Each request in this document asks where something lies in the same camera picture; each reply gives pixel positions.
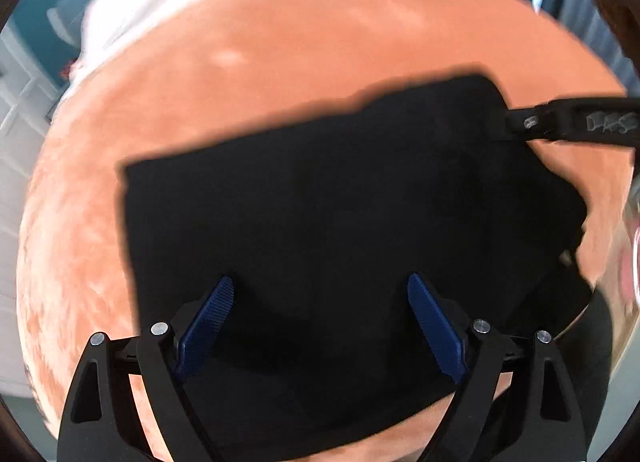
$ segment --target ridged blue pad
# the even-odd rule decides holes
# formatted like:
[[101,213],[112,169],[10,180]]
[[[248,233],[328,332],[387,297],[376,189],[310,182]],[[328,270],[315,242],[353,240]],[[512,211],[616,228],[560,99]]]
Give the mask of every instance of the ridged blue pad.
[[184,382],[202,368],[233,304],[234,284],[223,276],[178,343],[174,370],[178,380]]
[[462,339],[418,274],[414,273],[409,277],[406,289],[409,305],[431,347],[440,371],[450,376],[456,384],[460,384],[468,372]]

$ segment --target silver screw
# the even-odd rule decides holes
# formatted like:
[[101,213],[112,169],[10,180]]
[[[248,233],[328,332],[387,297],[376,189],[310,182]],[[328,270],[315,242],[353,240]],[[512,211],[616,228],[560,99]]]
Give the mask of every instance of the silver screw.
[[163,321],[160,321],[158,323],[155,323],[154,325],[152,325],[151,327],[151,333],[154,336],[161,336],[162,334],[164,334],[167,330],[169,330],[169,325]]
[[530,128],[533,128],[534,126],[538,125],[538,116],[531,116],[528,117],[524,120],[524,127],[529,130]]
[[89,339],[89,343],[91,343],[94,347],[101,345],[104,342],[104,334],[102,332],[96,332]]
[[484,319],[476,319],[474,321],[474,330],[481,334],[486,334],[491,330],[491,325],[489,325]]
[[546,330],[538,330],[538,332],[536,333],[536,337],[538,338],[538,341],[544,343],[545,345],[547,343],[551,343],[552,340],[551,334]]

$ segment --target orange tabletop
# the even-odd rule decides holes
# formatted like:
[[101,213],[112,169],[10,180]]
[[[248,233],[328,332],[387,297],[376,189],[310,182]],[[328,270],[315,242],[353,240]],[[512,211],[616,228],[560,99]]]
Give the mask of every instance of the orange tabletop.
[[[22,348],[54,434],[88,337],[138,333],[123,162],[310,117],[306,106],[354,108],[377,89],[466,71],[491,77],[511,107],[623,92],[602,62],[525,0],[202,0],[89,77],[52,124],[20,229]],[[578,259],[595,282],[628,191],[630,152],[533,147],[588,203]],[[153,450],[169,460],[141,381],[134,390]],[[404,456],[426,444],[446,402],[309,460]]]

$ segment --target folded black fabric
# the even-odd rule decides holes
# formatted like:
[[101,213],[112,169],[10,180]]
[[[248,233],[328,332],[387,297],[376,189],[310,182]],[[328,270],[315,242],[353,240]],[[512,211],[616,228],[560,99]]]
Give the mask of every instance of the folded black fabric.
[[465,76],[126,167],[141,326],[236,284],[185,385],[227,460],[353,442],[454,389],[407,303],[412,272],[503,332],[559,332],[588,304],[558,261],[584,201],[526,143],[489,140],[504,107]]

